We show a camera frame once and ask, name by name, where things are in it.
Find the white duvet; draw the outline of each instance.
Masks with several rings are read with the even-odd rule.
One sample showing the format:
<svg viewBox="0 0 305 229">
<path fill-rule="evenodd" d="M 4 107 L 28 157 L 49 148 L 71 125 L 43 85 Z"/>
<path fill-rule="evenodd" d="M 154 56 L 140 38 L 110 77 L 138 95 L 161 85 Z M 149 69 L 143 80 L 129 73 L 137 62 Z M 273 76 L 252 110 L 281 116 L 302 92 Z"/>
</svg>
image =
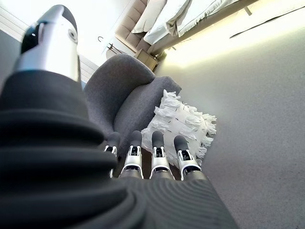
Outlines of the white duvet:
<svg viewBox="0 0 305 229">
<path fill-rule="evenodd" d="M 176 20 L 190 0 L 167 0 L 152 29 L 146 33 L 144 40 L 153 45 L 167 34 L 175 36 Z"/>
<path fill-rule="evenodd" d="M 190 0 L 185 11 L 176 21 L 178 36 L 181 37 L 203 18 L 236 1 L 238 0 Z"/>
<path fill-rule="evenodd" d="M 181 37 L 201 19 L 238 0 L 168 0 L 144 40 L 155 44 L 167 34 Z"/>
</svg>

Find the wooden nightstand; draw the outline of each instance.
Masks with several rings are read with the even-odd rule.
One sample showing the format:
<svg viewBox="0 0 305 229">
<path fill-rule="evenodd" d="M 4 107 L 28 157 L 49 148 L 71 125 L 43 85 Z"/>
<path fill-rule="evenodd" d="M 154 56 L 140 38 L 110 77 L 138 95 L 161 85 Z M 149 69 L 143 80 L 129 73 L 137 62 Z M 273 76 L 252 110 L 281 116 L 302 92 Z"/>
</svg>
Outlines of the wooden nightstand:
<svg viewBox="0 0 305 229">
<path fill-rule="evenodd" d="M 139 50 L 134 57 L 144 63 L 150 70 L 153 70 L 157 64 L 157 60 L 155 60 L 150 54 L 145 52 L 143 49 Z"/>
</svg>

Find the robotic hand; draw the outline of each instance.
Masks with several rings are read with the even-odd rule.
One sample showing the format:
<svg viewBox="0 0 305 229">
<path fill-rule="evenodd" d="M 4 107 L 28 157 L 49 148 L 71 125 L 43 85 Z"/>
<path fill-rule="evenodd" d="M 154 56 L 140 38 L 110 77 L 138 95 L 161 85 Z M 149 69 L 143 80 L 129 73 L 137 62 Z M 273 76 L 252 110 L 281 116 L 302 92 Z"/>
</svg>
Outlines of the robotic hand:
<svg viewBox="0 0 305 229">
<path fill-rule="evenodd" d="M 119 178 L 119 135 L 89 121 L 80 84 L 77 27 L 52 7 L 25 34 L 0 96 L 1 228 L 238 228 L 208 178 L 174 140 L 182 181 L 174 180 L 160 132 L 152 136 L 151 179 L 142 179 L 134 132 Z"/>
</svg>

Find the gray armchair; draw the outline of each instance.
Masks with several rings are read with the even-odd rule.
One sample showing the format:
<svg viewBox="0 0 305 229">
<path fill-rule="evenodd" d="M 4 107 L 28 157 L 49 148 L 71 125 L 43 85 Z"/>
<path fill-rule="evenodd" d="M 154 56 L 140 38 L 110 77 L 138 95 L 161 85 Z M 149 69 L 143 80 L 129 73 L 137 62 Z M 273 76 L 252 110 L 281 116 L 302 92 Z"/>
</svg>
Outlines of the gray armchair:
<svg viewBox="0 0 305 229">
<path fill-rule="evenodd" d="M 143 63 L 126 54 L 113 56 L 92 75 L 84 88 L 89 118 L 106 140 L 113 131 L 121 134 L 118 155 L 126 154 L 130 134 L 150 123 L 164 89 L 181 91 L 173 79 L 155 77 Z"/>
</svg>

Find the white fluffy cushion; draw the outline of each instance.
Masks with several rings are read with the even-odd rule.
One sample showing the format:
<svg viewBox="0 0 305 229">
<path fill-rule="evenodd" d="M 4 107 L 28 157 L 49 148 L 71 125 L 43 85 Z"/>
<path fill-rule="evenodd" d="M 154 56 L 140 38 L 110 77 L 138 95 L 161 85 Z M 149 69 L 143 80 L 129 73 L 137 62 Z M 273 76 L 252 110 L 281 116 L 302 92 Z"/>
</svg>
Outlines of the white fluffy cushion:
<svg viewBox="0 0 305 229">
<path fill-rule="evenodd" d="M 165 3 L 166 0 L 150 0 L 132 33 L 148 32 L 153 27 Z"/>
<path fill-rule="evenodd" d="M 180 96 L 175 92 L 163 92 L 160 108 L 156 107 L 155 116 L 148 127 L 142 130 L 142 147 L 150 152 L 152 149 L 152 134 L 160 130 L 164 137 L 164 148 L 171 165 L 178 167 L 177 154 L 173 140 L 177 135 L 182 135 L 188 141 L 190 153 L 197 158 L 199 165 L 206 153 L 206 146 L 213 141 L 208 135 L 216 134 L 215 116 L 197 112 L 196 107 L 180 102 Z"/>
</svg>

